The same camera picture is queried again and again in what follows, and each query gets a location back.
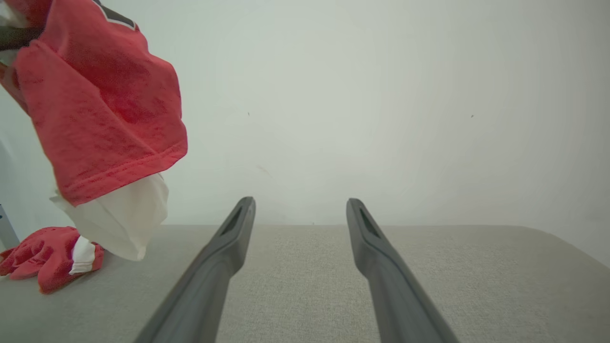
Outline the red shorts with white stripes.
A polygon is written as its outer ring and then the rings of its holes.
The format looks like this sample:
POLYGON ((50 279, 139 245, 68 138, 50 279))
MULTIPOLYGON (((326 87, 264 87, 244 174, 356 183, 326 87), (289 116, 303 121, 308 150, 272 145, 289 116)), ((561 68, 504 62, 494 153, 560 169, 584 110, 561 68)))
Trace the red shorts with white stripes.
POLYGON ((37 277, 40 292, 50 294, 86 273, 97 271, 104 248, 81 236, 74 227, 46 227, 17 247, 0 252, 0 276, 11 280, 37 277))

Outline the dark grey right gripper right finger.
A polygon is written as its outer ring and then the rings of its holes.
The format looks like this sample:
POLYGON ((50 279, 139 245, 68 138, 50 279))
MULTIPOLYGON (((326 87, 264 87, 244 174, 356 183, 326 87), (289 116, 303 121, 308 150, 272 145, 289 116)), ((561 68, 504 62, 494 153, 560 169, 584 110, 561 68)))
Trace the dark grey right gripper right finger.
POLYGON ((346 204, 357 269, 367 279, 381 343, 460 343, 364 203, 346 204))

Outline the red jersey with white sleeves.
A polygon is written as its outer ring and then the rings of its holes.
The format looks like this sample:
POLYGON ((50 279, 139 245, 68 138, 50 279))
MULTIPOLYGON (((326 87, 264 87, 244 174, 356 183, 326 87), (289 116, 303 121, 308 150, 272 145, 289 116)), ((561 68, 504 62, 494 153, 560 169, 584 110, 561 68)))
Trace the red jersey with white sleeves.
POLYGON ((0 84, 52 165, 51 201, 82 237, 141 261, 167 217, 162 172, 188 150, 174 67, 101 0, 0 0, 0 25, 32 32, 0 48, 0 84))

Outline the grey metal frame leg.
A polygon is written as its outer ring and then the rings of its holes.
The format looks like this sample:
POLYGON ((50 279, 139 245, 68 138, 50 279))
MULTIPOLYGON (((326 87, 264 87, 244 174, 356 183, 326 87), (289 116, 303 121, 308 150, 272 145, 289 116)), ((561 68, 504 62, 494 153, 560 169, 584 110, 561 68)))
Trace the grey metal frame leg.
POLYGON ((19 243, 20 240, 17 237, 9 217, 2 204, 0 204, 0 251, 17 247, 19 243))

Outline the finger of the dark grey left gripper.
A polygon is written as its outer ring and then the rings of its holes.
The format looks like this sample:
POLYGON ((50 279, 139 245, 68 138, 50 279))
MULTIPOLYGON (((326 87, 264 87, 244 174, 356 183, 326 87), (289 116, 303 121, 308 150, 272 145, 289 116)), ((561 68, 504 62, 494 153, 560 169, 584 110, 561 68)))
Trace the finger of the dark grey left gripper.
POLYGON ((36 40, 43 33, 43 28, 16 28, 0 26, 0 50, 19 50, 36 40))

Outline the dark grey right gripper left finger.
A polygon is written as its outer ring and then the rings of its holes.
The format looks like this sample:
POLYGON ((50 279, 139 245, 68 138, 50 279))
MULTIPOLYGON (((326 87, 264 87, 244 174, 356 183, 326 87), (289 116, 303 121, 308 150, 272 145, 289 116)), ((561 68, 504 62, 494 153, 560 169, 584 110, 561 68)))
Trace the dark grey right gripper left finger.
POLYGON ((253 197, 237 202, 135 343, 215 343, 230 280, 246 260, 255 213, 253 197))

